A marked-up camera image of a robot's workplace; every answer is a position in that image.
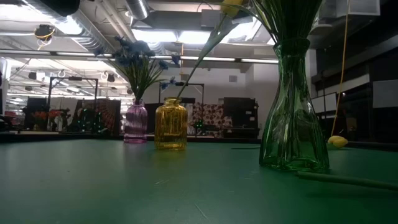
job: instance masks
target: purple ribbed vase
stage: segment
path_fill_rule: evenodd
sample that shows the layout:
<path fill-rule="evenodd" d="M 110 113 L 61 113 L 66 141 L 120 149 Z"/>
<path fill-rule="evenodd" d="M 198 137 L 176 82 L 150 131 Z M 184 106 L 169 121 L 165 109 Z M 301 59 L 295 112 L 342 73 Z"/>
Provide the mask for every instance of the purple ribbed vase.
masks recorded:
<path fill-rule="evenodd" d="M 130 106 L 124 123 L 124 142 L 133 144 L 147 142 L 147 121 L 148 113 L 142 100 L 139 105 Z"/>

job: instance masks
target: green table surface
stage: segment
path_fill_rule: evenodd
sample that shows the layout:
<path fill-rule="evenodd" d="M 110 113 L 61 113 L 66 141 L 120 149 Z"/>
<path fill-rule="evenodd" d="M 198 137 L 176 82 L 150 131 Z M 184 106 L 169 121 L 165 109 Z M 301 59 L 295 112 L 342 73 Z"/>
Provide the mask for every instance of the green table surface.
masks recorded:
<path fill-rule="evenodd" d="M 398 223 L 398 193 L 300 180 L 242 144 L 0 144 L 0 223 Z M 398 183 L 398 153 L 330 151 L 331 173 Z"/>

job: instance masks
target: glass vase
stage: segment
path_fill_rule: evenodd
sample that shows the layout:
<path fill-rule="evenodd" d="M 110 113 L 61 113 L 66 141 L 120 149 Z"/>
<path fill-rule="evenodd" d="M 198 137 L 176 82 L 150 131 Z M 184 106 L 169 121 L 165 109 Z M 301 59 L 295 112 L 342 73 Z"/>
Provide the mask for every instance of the glass vase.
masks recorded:
<path fill-rule="evenodd" d="M 187 110 L 180 98 L 168 97 L 156 109 L 155 147 L 159 150 L 185 150 L 187 146 Z"/>
<path fill-rule="evenodd" d="M 148 113 L 142 100 L 130 106 L 124 123 L 124 142 L 133 144 L 147 142 L 147 121 Z"/>
<path fill-rule="evenodd" d="M 290 39 L 274 47 L 279 58 L 279 86 L 262 136 L 262 166 L 301 171 L 329 168 L 326 141 L 305 76 L 309 45 L 307 39 Z"/>

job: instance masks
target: yellow glass jar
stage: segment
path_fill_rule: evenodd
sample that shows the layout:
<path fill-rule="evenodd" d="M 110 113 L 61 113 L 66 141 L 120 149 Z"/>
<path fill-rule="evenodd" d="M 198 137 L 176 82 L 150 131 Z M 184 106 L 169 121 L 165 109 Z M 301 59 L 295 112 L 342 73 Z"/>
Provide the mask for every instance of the yellow glass jar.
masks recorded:
<path fill-rule="evenodd" d="M 156 109 L 155 147 L 159 150 L 185 150 L 187 146 L 187 109 L 181 98 L 168 97 Z"/>

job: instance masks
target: green stem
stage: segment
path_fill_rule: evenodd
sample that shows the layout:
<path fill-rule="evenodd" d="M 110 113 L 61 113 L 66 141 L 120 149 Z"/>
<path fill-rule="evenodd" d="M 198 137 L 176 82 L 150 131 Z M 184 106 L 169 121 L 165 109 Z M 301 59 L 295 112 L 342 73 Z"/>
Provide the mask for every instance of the green stem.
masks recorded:
<path fill-rule="evenodd" d="M 219 30 L 219 29 L 220 29 L 221 25 L 222 25 L 223 22 L 224 22 L 225 17 L 226 17 L 226 14 L 224 13 L 224 16 L 223 16 L 221 22 L 217 25 L 216 30 Z M 199 64 L 200 64 L 200 62 L 201 62 L 202 60 L 203 60 L 203 59 L 200 59 L 200 58 L 199 58 L 199 59 L 195 62 L 195 65 L 193 66 L 193 69 L 192 69 L 191 73 L 189 74 L 188 80 L 187 80 L 187 81 L 184 83 L 184 85 L 182 86 L 180 92 L 179 92 L 178 95 L 177 95 L 177 98 L 179 98 L 179 97 L 181 96 L 182 91 L 184 91 L 185 87 L 188 85 L 189 80 L 191 79 L 193 73 L 194 73 L 195 70 L 198 68 L 198 66 L 199 66 Z"/>
<path fill-rule="evenodd" d="M 363 187 L 374 187 L 377 189 L 388 189 L 388 190 L 398 191 L 397 184 L 390 184 L 376 180 L 368 180 L 368 179 L 361 179 L 355 177 L 344 177 L 344 176 L 329 175 L 329 174 L 314 174 L 308 172 L 297 172 L 296 175 L 300 179 L 306 179 L 306 180 L 316 180 L 320 182 L 331 182 L 338 184 L 351 184 Z"/>

